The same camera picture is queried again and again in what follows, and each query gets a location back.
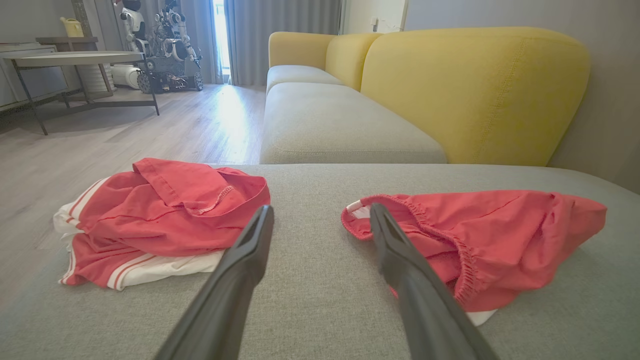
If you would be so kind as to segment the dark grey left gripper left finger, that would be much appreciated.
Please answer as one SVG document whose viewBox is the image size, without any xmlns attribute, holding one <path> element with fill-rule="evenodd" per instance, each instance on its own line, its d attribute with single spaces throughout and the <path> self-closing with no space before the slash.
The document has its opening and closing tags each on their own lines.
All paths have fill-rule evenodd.
<svg viewBox="0 0 640 360">
<path fill-rule="evenodd" d="M 253 292 L 265 276 L 274 222 L 274 208 L 256 210 L 154 360 L 238 360 Z"/>
</svg>

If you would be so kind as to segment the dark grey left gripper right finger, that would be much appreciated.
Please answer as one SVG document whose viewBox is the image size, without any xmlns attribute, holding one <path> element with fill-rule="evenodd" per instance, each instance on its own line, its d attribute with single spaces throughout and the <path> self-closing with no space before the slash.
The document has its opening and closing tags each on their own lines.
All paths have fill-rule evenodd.
<svg viewBox="0 0 640 360">
<path fill-rule="evenodd" d="M 397 294 L 412 360 L 499 360 L 381 203 L 371 205 L 370 228 L 379 271 Z"/>
</svg>

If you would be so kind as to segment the red shirt with white stripes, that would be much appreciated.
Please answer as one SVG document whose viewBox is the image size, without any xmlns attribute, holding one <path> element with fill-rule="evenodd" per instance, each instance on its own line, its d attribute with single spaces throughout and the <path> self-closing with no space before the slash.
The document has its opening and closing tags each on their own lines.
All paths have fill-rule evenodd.
<svg viewBox="0 0 640 360">
<path fill-rule="evenodd" d="M 55 212 L 54 228 L 69 256 L 59 283 L 121 291 L 214 272 L 254 213 L 270 202 L 264 177 L 144 158 Z"/>
</svg>

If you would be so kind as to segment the red shorts with white trim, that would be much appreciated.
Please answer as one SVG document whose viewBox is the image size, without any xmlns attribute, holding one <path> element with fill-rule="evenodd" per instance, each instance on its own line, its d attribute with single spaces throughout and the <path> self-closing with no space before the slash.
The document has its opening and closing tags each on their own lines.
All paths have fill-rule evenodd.
<svg viewBox="0 0 640 360">
<path fill-rule="evenodd" d="M 521 189 L 375 194 L 342 211 L 343 227 L 358 240 L 373 239 L 375 203 L 389 210 L 476 326 L 521 292 L 548 285 L 604 228 L 608 211 L 592 199 Z"/>
</svg>

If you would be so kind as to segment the small grey sofa seat cushion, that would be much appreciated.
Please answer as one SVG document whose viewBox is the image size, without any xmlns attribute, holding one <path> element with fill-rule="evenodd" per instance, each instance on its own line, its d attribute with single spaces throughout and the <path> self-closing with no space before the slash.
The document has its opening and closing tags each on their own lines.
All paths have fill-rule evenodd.
<svg viewBox="0 0 640 360">
<path fill-rule="evenodd" d="M 267 72 L 266 94 L 278 84 L 329 84 L 344 85 L 341 80 L 320 68 L 299 64 L 281 64 L 271 67 Z"/>
</svg>

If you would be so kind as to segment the wide yellow sofa backrest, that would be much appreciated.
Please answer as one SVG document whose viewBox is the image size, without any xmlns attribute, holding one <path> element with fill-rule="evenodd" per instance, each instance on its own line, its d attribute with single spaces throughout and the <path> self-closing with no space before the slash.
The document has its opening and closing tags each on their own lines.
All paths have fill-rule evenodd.
<svg viewBox="0 0 640 360">
<path fill-rule="evenodd" d="M 590 71 L 587 48 L 554 30 L 409 30 L 373 41 L 360 91 L 432 137 L 450 163 L 545 167 Z"/>
</svg>

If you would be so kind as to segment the white wheeled robot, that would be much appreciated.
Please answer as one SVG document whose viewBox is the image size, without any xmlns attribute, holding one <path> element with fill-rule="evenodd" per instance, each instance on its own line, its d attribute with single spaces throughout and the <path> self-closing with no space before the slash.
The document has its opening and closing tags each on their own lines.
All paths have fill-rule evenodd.
<svg viewBox="0 0 640 360">
<path fill-rule="evenodd" d="M 151 40 L 142 39 L 146 32 L 139 28 L 134 44 L 145 55 L 140 65 L 137 84 L 144 94 L 195 90 L 202 91 L 201 55 L 190 43 L 186 17 L 177 12 L 178 0 L 165 0 L 156 14 Z"/>
</svg>

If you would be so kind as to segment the narrow yellow sofa backrest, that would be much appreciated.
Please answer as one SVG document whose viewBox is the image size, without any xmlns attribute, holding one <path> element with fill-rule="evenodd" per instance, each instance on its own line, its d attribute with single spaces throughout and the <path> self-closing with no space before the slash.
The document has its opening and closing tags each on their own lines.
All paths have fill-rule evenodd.
<svg viewBox="0 0 640 360">
<path fill-rule="evenodd" d="M 345 34 L 329 41 L 325 71 L 355 91 L 361 90 L 365 59 L 380 33 Z"/>
</svg>

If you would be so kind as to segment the narrow grey curtain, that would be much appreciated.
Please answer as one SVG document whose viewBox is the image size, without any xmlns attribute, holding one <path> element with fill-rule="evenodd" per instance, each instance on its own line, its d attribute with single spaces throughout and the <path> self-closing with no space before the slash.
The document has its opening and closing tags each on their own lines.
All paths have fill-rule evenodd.
<svg viewBox="0 0 640 360">
<path fill-rule="evenodd" d="M 180 9 L 186 16 L 186 30 L 190 44 L 201 56 L 200 73 L 206 84 L 224 83 L 223 69 L 217 43 L 213 0 L 180 0 Z"/>
</svg>

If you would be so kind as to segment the wide grey curtain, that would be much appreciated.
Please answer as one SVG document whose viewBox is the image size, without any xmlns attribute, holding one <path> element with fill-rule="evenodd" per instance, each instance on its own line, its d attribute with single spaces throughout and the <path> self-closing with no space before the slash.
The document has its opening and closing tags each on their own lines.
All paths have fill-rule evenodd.
<svg viewBox="0 0 640 360">
<path fill-rule="evenodd" d="M 265 85 L 275 32 L 337 35 L 342 0 L 224 0 L 230 80 Z"/>
</svg>

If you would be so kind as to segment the round table with black legs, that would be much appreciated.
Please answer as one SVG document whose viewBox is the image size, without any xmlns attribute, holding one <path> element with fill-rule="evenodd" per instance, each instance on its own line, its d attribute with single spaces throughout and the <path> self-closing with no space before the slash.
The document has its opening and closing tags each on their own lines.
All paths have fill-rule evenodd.
<svg viewBox="0 0 640 360">
<path fill-rule="evenodd" d="M 7 57 L 19 79 L 22 89 L 27 97 L 28 104 L 32 111 L 32 114 L 37 121 L 42 133 L 47 136 L 49 133 L 46 130 L 44 119 L 39 116 L 38 106 L 39 103 L 32 98 L 26 82 L 22 76 L 22 71 L 31 69 L 45 69 L 45 68 L 62 68 L 73 66 L 77 76 L 80 75 L 78 66 L 87 65 L 103 65 L 103 64 L 125 64 L 125 63 L 142 63 L 144 65 L 144 73 L 148 80 L 151 79 L 153 71 L 147 66 L 147 57 L 142 52 L 136 51 L 66 51 L 66 52 L 51 52 L 48 54 L 35 54 L 35 55 L 10 55 Z M 70 116 L 80 112 L 86 112 L 94 109 L 112 109 L 118 107 L 154 107 L 157 116 L 160 116 L 160 109 L 158 106 L 157 98 L 154 89 L 150 90 L 151 100 L 121 100 L 121 101 L 107 101 L 96 102 L 90 95 L 84 85 L 81 77 L 80 89 L 85 100 L 85 104 L 78 105 L 76 107 L 67 107 L 62 110 L 57 117 Z"/>
</svg>

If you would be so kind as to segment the white and black humanoid robot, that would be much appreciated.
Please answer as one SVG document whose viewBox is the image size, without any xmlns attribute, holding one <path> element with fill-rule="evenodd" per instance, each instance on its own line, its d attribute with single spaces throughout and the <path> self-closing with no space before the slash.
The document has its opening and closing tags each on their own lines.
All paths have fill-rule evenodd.
<svg viewBox="0 0 640 360">
<path fill-rule="evenodd" d="M 119 19 L 125 28 L 128 50 L 150 56 L 151 48 L 146 39 L 146 21 L 140 12 L 141 0 L 115 0 L 114 6 L 121 7 Z"/>
</svg>

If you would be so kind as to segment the white low cabinet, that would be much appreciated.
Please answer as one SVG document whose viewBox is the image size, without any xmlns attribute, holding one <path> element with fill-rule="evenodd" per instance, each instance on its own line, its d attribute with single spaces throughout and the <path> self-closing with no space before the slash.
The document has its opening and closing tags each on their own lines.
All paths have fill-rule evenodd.
<svg viewBox="0 0 640 360">
<path fill-rule="evenodd" d="M 54 45 L 37 42 L 0 43 L 0 112 L 28 102 L 11 59 L 56 51 Z M 43 100 L 67 90 L 66 76 L 59 66 L 27 69 L 20 73 L 34 100 Z"/>
</svg>

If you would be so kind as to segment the wooden side table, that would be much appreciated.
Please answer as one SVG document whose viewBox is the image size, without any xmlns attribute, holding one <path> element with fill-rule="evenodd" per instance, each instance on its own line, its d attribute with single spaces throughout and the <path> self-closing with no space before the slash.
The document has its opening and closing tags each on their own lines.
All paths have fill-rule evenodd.
<svg viewBox="0 0 640 360">
<path fill-rule="evenodd" d="M 42 45 L 53 45 L 57 52 L 66 51 L 97 51 L 98 38 L 90 37 L 41 37 L 35 41 Z M 111 97 L 117 90 L 112 75 L 112 67 L 109 63 L 81 64 L 74 72 L 78 80 L 82 82 L 87 93 L 94 100 Z"/>
</svg>

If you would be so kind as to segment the yellow watering can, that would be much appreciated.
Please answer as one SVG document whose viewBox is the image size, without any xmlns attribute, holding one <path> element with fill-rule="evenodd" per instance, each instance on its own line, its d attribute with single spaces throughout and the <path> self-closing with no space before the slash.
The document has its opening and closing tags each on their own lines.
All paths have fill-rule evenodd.
<svg viewBox="0 0 640 360">
<path fill-rule="evenodd" d="M 64 25 L 66 36 L 70 38 L 84 37 L 82 23 L 74 18 L 60 17 L 59 20 Z"/>
</svg>

